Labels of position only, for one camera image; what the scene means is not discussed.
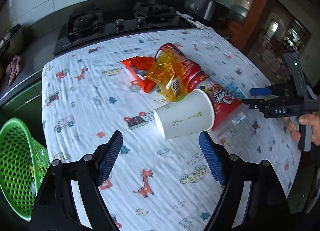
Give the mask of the right hand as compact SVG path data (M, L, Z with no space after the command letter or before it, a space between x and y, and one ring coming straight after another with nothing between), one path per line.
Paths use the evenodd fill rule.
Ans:
M296 126L290 121L289 117L284 118L288 122L287 128L290 131L291 138L295 142L299 142L301 134ZM315 146L320 145L320 118L316 113L310 113L299 117L299 123L305 126L312 127L312 142Z

